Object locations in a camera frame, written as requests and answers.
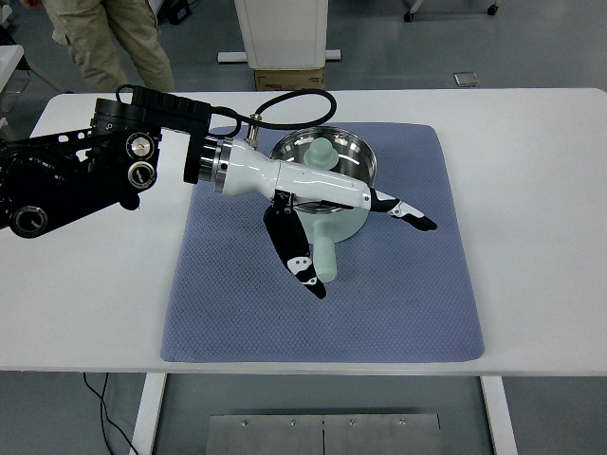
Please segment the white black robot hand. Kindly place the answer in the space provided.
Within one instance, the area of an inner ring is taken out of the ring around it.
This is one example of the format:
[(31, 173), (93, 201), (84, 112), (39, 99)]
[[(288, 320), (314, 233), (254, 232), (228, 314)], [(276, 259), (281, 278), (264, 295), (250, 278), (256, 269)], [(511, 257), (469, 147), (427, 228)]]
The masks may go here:
[(272, 160), (240, 139), (221, 141), (207, 160), (201, 170), (208, 173), (217, 192), (226, 196), (260, 193), (270, 200), (263, 217), (269, 238), (284, 267), (319, 299), (326, 296), (326, 290), (313, 265), (304, 226), (295, 213), (297, 204), (381, 212), (421, 231), (437, 229), (420, 210), (354, 177)]

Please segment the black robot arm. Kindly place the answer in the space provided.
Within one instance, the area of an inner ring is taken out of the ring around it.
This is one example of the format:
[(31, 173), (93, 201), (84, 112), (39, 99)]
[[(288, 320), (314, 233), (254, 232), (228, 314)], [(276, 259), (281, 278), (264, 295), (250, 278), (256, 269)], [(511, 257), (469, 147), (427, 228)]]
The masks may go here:
[(138, 85), (99, 99), (88, 129), (1, 143), (1, 226), (42, 236), (115, 204), (135, 210), (157, 180), (164, 129), (202, 142), (212, 107)]

